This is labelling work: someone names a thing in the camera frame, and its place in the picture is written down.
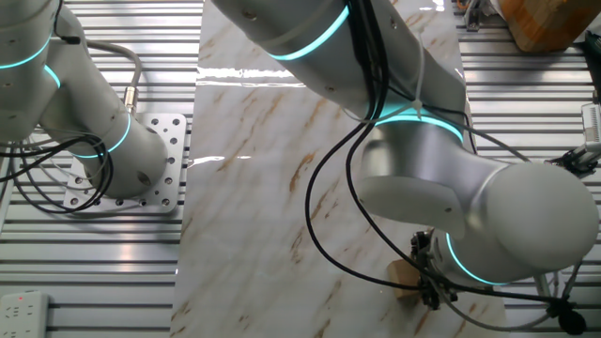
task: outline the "marble surface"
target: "marble surface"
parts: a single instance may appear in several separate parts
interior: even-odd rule
[[[412,27],[424,29],[432,55],[461,72],[449,4],[393,2]],[[172,337],[504,336],[445,307],[430,312],[419,300],[397,301],[390,288],[327,262],[307,232],[304,195],[316,164],[355,122],[248,41],[210,1],[201,46]],[[344,159],[343,152],[335,156],[316,184],[316,234],[343,264],[387,279],[397,256],[353,205]],[[407,252],[422,229],[376,221]],[[502,300],[461,295],[457,305],[487,323],[505,321]]]

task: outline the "cardboard box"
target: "cardboard box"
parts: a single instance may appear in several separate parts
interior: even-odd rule
[[[524,52],[562,50],[601,12],[601,0],[500,0],[517,46]]]

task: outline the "bolt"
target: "bolt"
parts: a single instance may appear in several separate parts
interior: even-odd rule
[[[256,20],[256,14],[252,13],[250,10],[248,10],[246,8],[242,10],[242,16],[250,21]]]

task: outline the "electrical outlet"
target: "electrical outlet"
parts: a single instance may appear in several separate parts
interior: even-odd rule
[[[44,338],[48,295],[39,291],[0,299],[0,338]]]

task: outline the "robotic arm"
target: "robotic arm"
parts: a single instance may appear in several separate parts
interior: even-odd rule
[[[317,94],[365,118],[368,94],[353,53],[349,7],[340,0],[214,0],[219,10]],[[462,80],[439,65],[388,0],[373,0],[391,87],[420,99],[465,109]],[[453,124],[415,110],[392,115],[408,100],[388,95],[362,157],[359,196],[370,212],[433,226],[431,269],[470,286],[491,286],[565,269],[593,247],[599,212],[584,185],[563,169],[508,164],[463,147]]]
[[[166,146],[129,114],[102,77],[77,18],[68,8],[58,9],[59,0],[0,0],[0,141],[19,142],[37,124],[57,142],[82,133],[98,135],[114,163],[106,194],[137,196],[162,177]],[[79,37],[81,43],[54,36],[56,19],[58,32]],[[78,144],[69,151],[87,173],[98,172],[92,146]],[[97,179],[91,183],[100,184]]]

